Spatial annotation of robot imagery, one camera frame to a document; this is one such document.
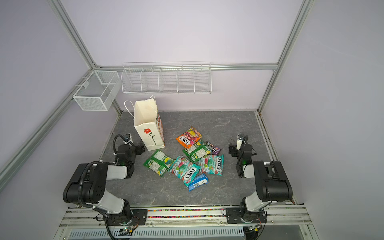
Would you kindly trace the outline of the white mesh box basket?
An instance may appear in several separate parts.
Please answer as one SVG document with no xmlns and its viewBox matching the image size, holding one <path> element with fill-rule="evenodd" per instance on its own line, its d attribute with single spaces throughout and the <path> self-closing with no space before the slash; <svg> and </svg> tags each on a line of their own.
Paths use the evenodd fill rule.
<svg viewBox="0 0 384 240">
<path fill-rule="evenodd" d="M 74 93 L 73 99 L 83 111 L 107 112 L 121 89 L 117 71 L 92 71 Z"/>
</svg>

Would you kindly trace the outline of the green candy bag back side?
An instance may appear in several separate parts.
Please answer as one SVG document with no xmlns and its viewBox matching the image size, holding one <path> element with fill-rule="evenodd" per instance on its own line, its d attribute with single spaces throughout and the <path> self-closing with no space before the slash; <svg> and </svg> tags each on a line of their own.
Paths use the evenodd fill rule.
<svg viewBox="0 0 384 240">
<path fill-rule="evenodd" d="M 199 140 L 189 149 L 184 149 L 183 153 L 192 163 L 196 164 L 201 158 L 210 155 L 212 151 L 204 141 Z"/>
</svg>

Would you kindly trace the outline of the teal Fox's mint bag right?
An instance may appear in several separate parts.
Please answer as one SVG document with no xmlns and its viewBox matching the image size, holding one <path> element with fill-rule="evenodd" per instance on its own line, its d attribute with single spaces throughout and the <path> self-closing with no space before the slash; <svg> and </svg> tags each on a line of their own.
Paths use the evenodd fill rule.
<svg viewBox="0 0 384 240">
<path fill-rule="evenodd" d="M 200 171 L 203 174 L 223 175 L 224 155 L 207 155 L 199 160 Z"/>
</svg>

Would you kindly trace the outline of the purple M&M's packet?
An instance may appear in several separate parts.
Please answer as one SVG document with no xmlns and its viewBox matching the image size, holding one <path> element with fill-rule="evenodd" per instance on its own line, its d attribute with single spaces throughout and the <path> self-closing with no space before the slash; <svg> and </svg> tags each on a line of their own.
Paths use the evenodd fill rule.
<svg viewBox="0 0 384 240">
<path fill-rule="evenodd" d="M 218 155 L 221 152 L 221 148 L 214 146 L 210 142 L 206 142 L 207 147 L 210 149 L 212 155 Z"/>
</svg>

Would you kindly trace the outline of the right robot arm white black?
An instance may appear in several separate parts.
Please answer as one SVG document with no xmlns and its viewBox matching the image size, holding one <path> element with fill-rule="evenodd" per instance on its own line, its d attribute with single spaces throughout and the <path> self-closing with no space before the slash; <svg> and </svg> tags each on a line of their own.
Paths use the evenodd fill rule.
<svg viewBox="0 0 384 240">
<path fill-rule="evenodd" d="M 240 202 L 238 208 L 227 208 L 229 224 L 264 224 L 267 222 L 265 208 L 272 204 L 289 201 L 293 190 L 280 162 L 253 161 L 256 155 L 248 143 L 247 135 L 238 135 L 237 144 L 229 145 L 229 154 L 237 158 L 236 170 L 240 178 L 253 179 L 256 190 Z"/>
</svg>

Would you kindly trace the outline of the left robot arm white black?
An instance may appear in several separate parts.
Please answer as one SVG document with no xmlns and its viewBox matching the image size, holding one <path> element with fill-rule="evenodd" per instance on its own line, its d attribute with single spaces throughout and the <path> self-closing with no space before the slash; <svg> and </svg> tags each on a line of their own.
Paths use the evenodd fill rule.
<svg viewBox="0 0 384 240">
<path fill-rule="evenodd" d="M 143 141 L 135 145 L 131 135 L 116 135 L 113 151 L 113 162 L 79 164 L 64 189 L 63 200 L 98 212 L 109 225 L 137 225 L 140 218 L 132 212 L 129 201 L 108 192 L 106 183 L 130 179 L 135 170 L 136 156 L 146 151 L 145 145 Z"/>
</svg>

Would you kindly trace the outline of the blue snack bar packet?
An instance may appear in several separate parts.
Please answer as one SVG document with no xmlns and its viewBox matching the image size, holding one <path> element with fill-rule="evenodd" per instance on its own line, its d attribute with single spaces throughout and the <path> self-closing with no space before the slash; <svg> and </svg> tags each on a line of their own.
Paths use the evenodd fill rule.
<svg viewBox="0 0 384 240">
<path fill-rule="evenodd" d="M 201 174 L 195 177 L 194 181 L 188 186 L 189 192 L 207 183 L 209 183 L 208 177 L 205 174 Z"/>
</svg>

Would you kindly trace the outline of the green yellow snack bag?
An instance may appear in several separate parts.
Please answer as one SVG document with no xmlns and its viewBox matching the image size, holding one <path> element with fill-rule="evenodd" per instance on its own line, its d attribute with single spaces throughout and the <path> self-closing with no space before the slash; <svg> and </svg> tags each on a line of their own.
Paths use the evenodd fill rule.
<svg viewBox="0 0 384 240">
<path fill-rule="evenodd" d="M 171 167 L 175 160 L 160 150 L 156 150 L 143 164 L 144 167 L 152 170 L 162 177 Z"/>
</svg>

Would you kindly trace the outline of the white floral paper bag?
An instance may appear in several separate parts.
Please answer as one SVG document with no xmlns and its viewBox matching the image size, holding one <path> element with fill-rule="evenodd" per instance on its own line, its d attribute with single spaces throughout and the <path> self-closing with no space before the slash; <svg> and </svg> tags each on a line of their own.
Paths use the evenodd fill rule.
<svg viewBox="0 0 384 240">
<path fill-rule="evenodd" d="M 124 106 L 128 113 L 133 116 L 134 127 L 145 147 L 149 151 L 164 148 L 163 123 L 155 97 L 151 96 L 147 100 L 136 101 L 135 103 L 127 100 L 124 101 Z"/>
</svg>

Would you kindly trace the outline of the orange Fox's fruits candy bag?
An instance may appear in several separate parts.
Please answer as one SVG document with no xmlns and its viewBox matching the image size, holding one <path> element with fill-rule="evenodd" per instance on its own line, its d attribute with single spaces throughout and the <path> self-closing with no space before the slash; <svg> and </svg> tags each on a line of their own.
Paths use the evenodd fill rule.
<svg viewBox="0 0 384 240">
<path fill-rule="evenodd" d="M 186 149 L 190 149 L 195 143 L 202 138 L 200 132 L 194 127 L 189 128 L 186 132 L 181 134 L 176 140 Z"/>
</svg>

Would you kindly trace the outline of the teal Fox's mint candy bag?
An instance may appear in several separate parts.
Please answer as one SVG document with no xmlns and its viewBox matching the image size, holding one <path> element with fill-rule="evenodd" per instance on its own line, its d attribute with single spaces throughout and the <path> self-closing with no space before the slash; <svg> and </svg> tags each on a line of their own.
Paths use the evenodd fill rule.
<svg viewBox="0 0 384 240">
<path fill-rule="evenodd" d="M 171 165 L 169 172 L 182 180 L 184 185 L 188 187 L 194 181 L 196 175 L 200 172 L 200 169 L 200 166 L 194 164 L 183 156 L 179 156 Z"/>
</svg>

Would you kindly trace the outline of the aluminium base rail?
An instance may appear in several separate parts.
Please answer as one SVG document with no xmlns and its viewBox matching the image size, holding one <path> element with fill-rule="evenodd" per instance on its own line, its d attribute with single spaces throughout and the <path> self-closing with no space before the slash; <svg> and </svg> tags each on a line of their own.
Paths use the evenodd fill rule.
<svg viewBox="0 0 384 240">
<path fill-rule="evenodd" d="M 310 225 L 312 220 L 303 205 L 267 206 L 254 220 L 240 216 L 235 206 L 139 207 L 132 208 L 134 226 L 139 227 L 212 227 L 257 225 Z"/>
</svg>

